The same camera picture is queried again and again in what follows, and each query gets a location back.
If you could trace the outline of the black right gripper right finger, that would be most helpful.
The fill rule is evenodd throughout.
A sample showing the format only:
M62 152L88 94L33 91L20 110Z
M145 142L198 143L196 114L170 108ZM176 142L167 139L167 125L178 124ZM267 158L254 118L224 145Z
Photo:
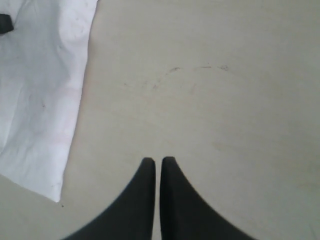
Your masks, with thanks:
M159 215L163 240L253 239L206 203L172 156L162 160Z

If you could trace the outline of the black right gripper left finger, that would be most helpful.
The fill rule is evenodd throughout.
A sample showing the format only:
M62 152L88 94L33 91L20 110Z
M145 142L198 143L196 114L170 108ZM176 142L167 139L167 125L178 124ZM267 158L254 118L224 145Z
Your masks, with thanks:
M100 215L67 240L150 240L153 233L156 165L142 159L122 193Z

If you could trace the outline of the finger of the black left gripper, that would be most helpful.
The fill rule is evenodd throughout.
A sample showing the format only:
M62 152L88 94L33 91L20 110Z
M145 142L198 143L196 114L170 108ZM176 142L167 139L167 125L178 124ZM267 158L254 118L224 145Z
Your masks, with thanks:
M4 35L13 31L13 21L10 15L0 14L0 34Z

